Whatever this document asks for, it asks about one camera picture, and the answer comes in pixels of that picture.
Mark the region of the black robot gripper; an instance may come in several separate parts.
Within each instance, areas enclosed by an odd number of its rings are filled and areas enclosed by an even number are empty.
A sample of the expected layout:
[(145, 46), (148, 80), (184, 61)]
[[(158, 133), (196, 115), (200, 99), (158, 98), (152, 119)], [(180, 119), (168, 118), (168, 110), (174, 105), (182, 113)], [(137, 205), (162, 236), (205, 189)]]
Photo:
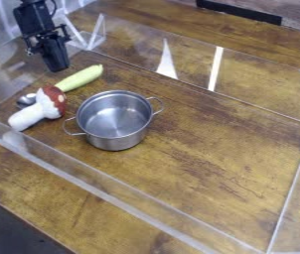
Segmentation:
[(55, 0), (54, 11), (50, 11), (47, 0), (20, 0), (22, 4), (14, 9), (14, 17), (22, 32), (30, 55), (42, 54), (51, 72), (70, 67), (67, 42), (71, 36), (67, 25), (55, 25), (54, 16), (58, 11)]

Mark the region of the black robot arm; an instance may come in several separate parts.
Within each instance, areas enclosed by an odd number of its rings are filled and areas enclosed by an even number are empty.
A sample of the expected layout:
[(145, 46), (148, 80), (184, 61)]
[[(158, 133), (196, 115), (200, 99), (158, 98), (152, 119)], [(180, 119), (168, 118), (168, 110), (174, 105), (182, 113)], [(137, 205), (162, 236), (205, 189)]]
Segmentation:
[(22, 4), (14, 9), (15, 20), (27, 45), (27, 54), (40, 54), (51, 72), (70, 67), (70, 57), (66, 43), (71, 40), (67, 25), (54, 23), (58, 3), (50, 11), (47, 0), (20, 0)]

